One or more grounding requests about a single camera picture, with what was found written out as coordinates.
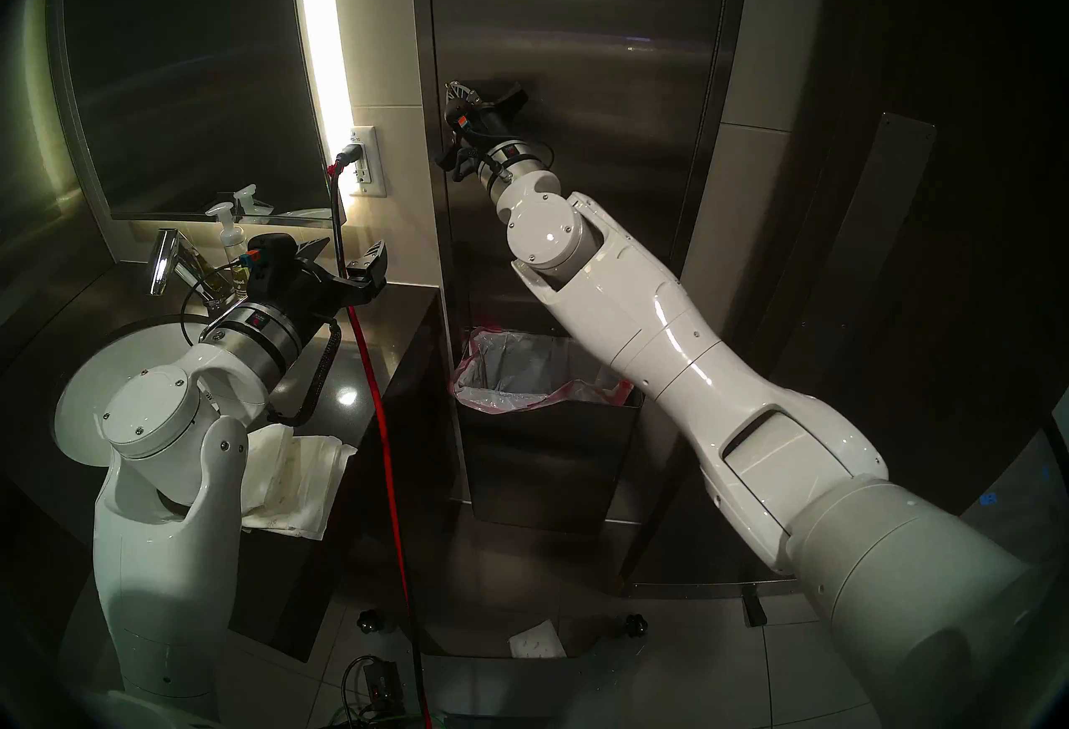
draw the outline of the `soap dispenser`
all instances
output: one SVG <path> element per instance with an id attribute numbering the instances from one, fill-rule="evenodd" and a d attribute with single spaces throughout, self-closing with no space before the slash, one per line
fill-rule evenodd
<path id="1" fill-rule="evenodd" d="M 222 250 L 227 252 L 227 262 L 234 263 L 242 254 L 248 251 L 245 245 L 245 232 L 241 226 L 234 224 L 234 204 L 219 203 L 207 210 L 208 217 L 219 220 L 222 231 L 219 232 L 219 243 Z M 232 266 L 230 276 L 234 283 L 234 291 L 238 297 L 245 297 L 245 286 L 248 283 L 249 270 L 245 266 Z"/>

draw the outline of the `chrome faucet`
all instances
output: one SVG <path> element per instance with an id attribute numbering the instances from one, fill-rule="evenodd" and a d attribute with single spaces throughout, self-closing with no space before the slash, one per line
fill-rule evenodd
<path id="1" fill-rule="evenodd" d="M 159 230 L 149 259 L 149 272 L 150 295 L 164 294 L 171 274 L 176 274 L 197 291 L 211 319 L 222 314 L 237 297 L 227 273 L 216 272 L 177 229 Z"/>

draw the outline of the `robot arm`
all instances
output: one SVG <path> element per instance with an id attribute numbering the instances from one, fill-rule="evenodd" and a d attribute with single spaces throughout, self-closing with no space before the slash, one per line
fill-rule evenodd
<path id="1" fill-rule="evenodd" d="M 485 103 L 452 83 L 449 95 L 455 144 L 439 165 L 478 174 L 523 283 L 671 417 L 714 505 L 769 568 L 799 578 L 884 725 L 942 725 L 1021 631 L 1038 572 L 888 482 L 853 424 L 755 373 L 598 203 L 561 197 L 502 119 L 522 91 Z"/>
<path id="2" fill-rule="evenodd" d="M 175 363 L 134 376 L 103 416 L 114 453 L 95 506 L 93 569 L 124 685 L 141 699 L 215 716 L 246 428 L 320 327 L 385 285 L 382 244 L 346 279 L 312 262 L 325 244 L 298 251 L 285 234 L 253 237 L 248 298 Z M 332 355 L 325 360 L 324 377 Z M 315 382 L 309 392 L 317 395 Z"/>

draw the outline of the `wall outlet cover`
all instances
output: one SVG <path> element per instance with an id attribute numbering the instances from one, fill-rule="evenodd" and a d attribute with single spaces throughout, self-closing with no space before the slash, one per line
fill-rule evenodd
<path id="1" fill-rule="evenodd" d="M 350 131 L 351 142 L 363 145 L 363 156 L 351 168 L 356 183 L 350 193 L 353 197 L 386 197 L 386 175 L 378 156 L 378 139 L 374 125 L 357 125 Z"/>

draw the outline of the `bright light strip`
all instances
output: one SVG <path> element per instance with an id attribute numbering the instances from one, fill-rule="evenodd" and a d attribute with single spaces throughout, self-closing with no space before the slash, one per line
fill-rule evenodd
<path id="1" fill-rule="evenodd" d="M 348 80 L 345 78 L 345 58 L 338 28 L 338 4 L 336 0 L 301 0 L 301 6 L 320 123 L 327 157 L 332 160 L 348 144 L 353 128 L 353 108 L 348 103 Z"/>

